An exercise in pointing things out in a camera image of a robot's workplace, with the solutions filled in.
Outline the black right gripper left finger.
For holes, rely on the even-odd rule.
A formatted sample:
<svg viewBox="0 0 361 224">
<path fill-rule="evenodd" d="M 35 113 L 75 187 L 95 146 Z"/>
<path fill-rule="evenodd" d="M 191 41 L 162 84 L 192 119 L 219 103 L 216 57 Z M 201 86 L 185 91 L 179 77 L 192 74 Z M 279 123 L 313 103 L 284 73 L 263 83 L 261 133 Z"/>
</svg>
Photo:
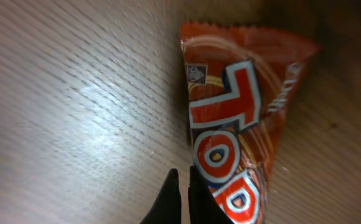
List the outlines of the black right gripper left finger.
<svg viewBox="0 0 361 224">
<path fill-rule="evenodd" d="M 171 169 L 141 224 L 181 224 L 182 200 L 177 169 Z"/>
</svg>

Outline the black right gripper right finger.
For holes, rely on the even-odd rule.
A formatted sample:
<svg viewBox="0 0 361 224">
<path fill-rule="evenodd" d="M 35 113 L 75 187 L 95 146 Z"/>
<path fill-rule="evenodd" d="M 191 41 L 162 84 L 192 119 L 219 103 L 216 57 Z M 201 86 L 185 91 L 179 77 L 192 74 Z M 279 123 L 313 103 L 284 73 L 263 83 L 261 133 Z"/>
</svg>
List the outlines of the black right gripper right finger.
<svg viewBox="0 0 361 224">
<path fill-rule="evenodd" d="M 233 224 L 216 203 L 196 166 L 190 166 L 188 200 L 191 224 Z"/>
</svg>

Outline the red Top chocolate bar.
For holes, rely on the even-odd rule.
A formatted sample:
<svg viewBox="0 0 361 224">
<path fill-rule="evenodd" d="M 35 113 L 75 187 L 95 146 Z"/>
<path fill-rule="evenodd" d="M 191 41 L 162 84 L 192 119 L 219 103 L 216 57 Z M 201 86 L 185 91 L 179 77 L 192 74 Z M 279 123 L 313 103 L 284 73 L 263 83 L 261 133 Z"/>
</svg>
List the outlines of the red Top chocolate bar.
<svg viewBox="0 0 361 224">
<path fill-rule="evenodd" d="M 180 30 L 193 162 L 233 223 L 263 223 L 288 103 L 317 45 L 284 30 L 187 22 Z"/>
</svg>

